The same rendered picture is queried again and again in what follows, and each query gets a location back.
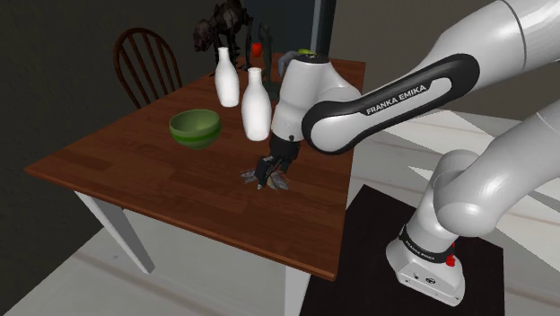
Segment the dark green standing figure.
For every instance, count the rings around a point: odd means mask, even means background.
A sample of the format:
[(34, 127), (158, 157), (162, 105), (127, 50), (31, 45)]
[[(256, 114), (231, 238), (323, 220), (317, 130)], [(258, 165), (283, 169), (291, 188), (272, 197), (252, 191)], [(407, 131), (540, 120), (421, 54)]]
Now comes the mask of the dark green standing figure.
[(262, 70), (262, 83), (268, 93), (269, 99), (271, 101), (277, 101), (279, 98), (280, 85), (279, 83), (275, 83), (271, 78), (274, 41), (269, 26), (263, 22), (258, 26), (258, 39), (262, 44), (265, 65), (265, 68)]

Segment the grey curved object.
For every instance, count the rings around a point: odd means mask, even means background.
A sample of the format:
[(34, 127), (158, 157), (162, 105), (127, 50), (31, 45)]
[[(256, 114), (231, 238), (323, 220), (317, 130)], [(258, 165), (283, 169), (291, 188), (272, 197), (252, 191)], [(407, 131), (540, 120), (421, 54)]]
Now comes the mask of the grey curved object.
[(299, 56), (299, 52), (298, 51), (288, 51), (286, 53), (284, 53), (280, 58), (278, 58), (277, 60), (277, 64), (278, 64), (278, 73), (280, 77), (284, 76), (284, 71), (285, 69), (289, 66), (290, 62), (295, 58)]

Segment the green bowl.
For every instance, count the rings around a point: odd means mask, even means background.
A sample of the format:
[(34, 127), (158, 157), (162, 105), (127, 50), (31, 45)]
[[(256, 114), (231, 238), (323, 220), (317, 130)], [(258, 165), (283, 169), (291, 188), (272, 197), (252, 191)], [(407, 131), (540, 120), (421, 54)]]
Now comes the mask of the green bowl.
[(220, 135), (222, 128), (218, 114), (212, 110), (186, 110), (169, 121), (171, 136), (192, 149), (204, 149)]

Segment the dark wooden chair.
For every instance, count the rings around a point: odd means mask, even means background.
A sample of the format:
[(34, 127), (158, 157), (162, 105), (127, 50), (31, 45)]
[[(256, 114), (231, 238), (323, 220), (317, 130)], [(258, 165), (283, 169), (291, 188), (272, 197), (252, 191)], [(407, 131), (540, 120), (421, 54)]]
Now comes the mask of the dark wooden chair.
[(183, 86), (171, 46), (154, 31), (131, 28), (116, 40), (113, 65), (122, 87), (137, 109)]

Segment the white bottle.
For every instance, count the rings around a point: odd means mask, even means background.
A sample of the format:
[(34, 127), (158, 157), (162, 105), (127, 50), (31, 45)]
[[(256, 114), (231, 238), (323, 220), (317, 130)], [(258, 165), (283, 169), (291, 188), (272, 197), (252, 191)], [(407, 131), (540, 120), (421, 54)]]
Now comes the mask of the white bottle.
[(262, 83), (261, 69), (248, 70), (248, 86), (241, 103), (242, 123), (246, 137), (253, 142), (264, 141), (270, 132), (272, 107)]
[(230, 60), (229, 49), (218, 49), (219, 61), (214, 72), (214, 83), (220, 104), (226, 108), (236, 107), (240, 99), (240, 83), (237, 68)]

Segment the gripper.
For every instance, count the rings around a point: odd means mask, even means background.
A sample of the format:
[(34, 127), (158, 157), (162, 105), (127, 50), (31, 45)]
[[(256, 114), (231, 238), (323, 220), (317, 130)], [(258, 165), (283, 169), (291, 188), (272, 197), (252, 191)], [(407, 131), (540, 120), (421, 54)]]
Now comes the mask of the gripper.
[(269, 142), (271, 156), (261, 156), (254, 171), (258, 189), (267, 185), (267, 180), (273, 171), (286, 174), (291, 163), (297, 158), (300, 148), (301, 143), (295, 142), (293, 136), (289, 136), (289, 140), (284, 140), (279, 136), (271, 136)]

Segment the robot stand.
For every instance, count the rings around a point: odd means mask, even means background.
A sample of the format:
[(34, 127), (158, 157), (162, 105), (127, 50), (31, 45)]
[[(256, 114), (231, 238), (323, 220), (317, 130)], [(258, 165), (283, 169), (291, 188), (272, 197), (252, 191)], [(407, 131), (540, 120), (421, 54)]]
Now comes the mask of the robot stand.
[(505, 316), (503, 249), (480, 238), (456, 241), (466, 279), (457, 306), (399, 283), (385, 250), (414, 211), (362, 186), (346, 210), (337, 277), (311, 278), (300, 316)]

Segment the brown wooden table white legs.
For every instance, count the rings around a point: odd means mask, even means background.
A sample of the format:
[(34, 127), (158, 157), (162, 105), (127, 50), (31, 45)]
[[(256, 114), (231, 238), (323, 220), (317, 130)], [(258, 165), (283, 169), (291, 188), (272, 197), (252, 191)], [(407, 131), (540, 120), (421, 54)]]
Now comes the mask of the brown wooden table white legs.
[[(174, 115), (192, 109), (213, 110), (222, 122), (203, 150), (179, 145), (169, 130)], [(152, 253), (126, 211), (273, 260), (296, 296), (308, 276), (337, 276), (353, 156), (303, 145), (288, 170), (288, 189), (274, 192), (241, 179), (267, 150), (267, 143), (245, 137), (240, 110), (222, 107), (213, 79), (202, 76), (26, 171), (74, 191), (146, 273)]]

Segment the dark animal skeleton figure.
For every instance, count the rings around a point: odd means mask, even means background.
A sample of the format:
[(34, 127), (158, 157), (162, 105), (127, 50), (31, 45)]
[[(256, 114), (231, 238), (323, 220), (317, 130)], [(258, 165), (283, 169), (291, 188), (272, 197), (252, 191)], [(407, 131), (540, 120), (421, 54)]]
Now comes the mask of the dark animal skeleton figure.
[(209, 20), (202, 19), (195, 24), (193, 32), (194, 49), (198, 52), (207, 51), (210, 47), (213, 47), (215, 63), (218, 63), (218, 49), (223, 47), (220, 36), (224, 35), (227, 39), (226, 47), (229, 49), (230, 60), (236, 66), (241, 49), (237, 45), (236, 34), (242, 26), (246, 26), (245, 64), (239, 66), (239, 69), (247, 71), (252, 67), (249, 56), (252, 24), (253, 17), (248, 14), (246, 8), (242, 7), (240, 0), (227, 0), (222, 4), (216, 4)]

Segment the grey spiky object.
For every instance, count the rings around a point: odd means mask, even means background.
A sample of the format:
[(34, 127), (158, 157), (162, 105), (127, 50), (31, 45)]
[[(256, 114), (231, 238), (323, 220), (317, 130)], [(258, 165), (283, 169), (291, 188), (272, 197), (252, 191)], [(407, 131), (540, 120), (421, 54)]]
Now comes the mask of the grey spiky object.
[[(244, 179), (245, 183), (257, 181), (257, 177), (255, 176), (255, 169), (241, 171), (240, 176)], [(288, 190), (289, 189), (288, 182), (289, 180), (285, 177), (285, 175), (282, 172), (273, 171), (271, 175), (267, 178), (266, 183), (264, 185), (257, 184), (257, 188), (262, 189), (265, 186), (268, 186), (273, 190), (279, 190), (279, 189)]]

